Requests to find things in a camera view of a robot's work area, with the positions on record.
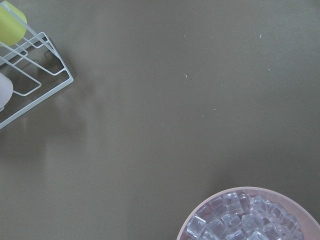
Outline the pink bowl of ice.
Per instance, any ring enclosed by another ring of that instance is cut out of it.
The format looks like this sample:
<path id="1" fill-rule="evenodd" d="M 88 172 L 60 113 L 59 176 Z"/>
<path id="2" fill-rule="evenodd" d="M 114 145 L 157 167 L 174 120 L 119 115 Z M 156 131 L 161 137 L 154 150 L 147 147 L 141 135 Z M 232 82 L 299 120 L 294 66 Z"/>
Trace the pink bowl of ice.
<path id="1" fill-rule="evenodd" d="M 298 203 L 272 190 L 235 187 L 200 203 L 179 240 L 318 240 L 320 225 Z"/>

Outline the yellow cup in rack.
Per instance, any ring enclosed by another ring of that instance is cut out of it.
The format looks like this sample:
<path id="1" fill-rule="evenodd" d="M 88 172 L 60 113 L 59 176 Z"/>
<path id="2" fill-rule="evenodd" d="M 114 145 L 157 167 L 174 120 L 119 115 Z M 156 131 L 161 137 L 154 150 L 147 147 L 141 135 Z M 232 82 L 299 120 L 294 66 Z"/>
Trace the yellow cup in rack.
<path id="1" fill-rule="evenodd" d="M 2 5 L 0 6 L 0 42 L 12 46 L 17 44 L 25 36 L 27 29 L 9 13 Z"/>

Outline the pink cup in rack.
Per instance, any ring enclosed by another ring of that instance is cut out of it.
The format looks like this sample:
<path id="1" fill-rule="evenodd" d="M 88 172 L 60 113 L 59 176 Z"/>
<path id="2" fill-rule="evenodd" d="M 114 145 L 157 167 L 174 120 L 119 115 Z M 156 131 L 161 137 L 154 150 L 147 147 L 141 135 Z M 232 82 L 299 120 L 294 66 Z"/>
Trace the pink cup in rack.
<path id="1" fill-rule="evenodd" d="M 3 73 L 0 74 L 0 110 L 2 111 L 13 95 L 13 83 Z"/>

